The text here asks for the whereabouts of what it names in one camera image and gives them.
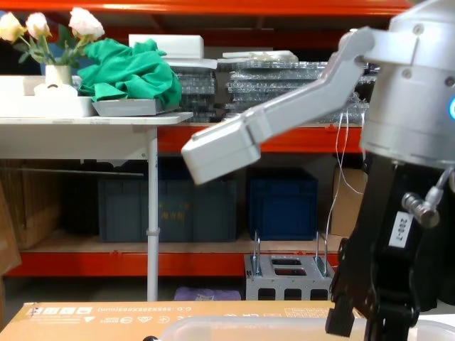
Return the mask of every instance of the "white table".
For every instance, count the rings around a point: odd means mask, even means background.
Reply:
[[[157,117],[36,119],[0,117],[0,158],[117,159],[149,161],[147,300],[156,301],[158,281],[157,127],[193,113]]]

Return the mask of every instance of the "green cloth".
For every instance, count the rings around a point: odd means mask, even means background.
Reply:
[[[80,93],[94,102],[107,99],[159,99],[164,107],[178,104],[182,88],[176,74],[161,56],[151,39],[133,48],[112,39],[104,39],[85,48],[95,61],[79,70]]]

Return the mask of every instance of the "stacked plastic trays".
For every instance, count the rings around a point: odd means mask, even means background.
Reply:
[[[313,82],[321,76],[326,65],[326,62],[261,60],[247,60],[229,66],[223,64],[223,71],[227,71],[227,67],[231,68],[230,81],[226,84],[230,103],[221,105],[226,111],[226,118]],[[374,75],[366,75],[362,76],[359,84],[374,85],[374,81]],[[350,96],[343,109],[349,116],[349,122],[354,124],[362,124],[367,110],[368,103],[356,92]],[[335,112],[312,123],[336,123],[339,119],[340,112]]]
[[[216,94],[215,70],[209,67],[172,67],[182,85],[181,109],[193,112],[190,122],[212,122]]]

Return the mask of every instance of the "gray storage bin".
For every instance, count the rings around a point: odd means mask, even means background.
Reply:
[[[191,180],[159,181],[160,242],[228,242],[236,238],[235,181],[195,187]],[[147,180],[100,180],[103,242],[145,242]]]

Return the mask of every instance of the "floor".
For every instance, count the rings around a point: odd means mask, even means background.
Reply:
[[[27,302],[146,301],[146,279],[133,278],[5,278],[6,322]],[[180,286],[237,290],[242,278],[160,278],[159,301],[172,301]]]

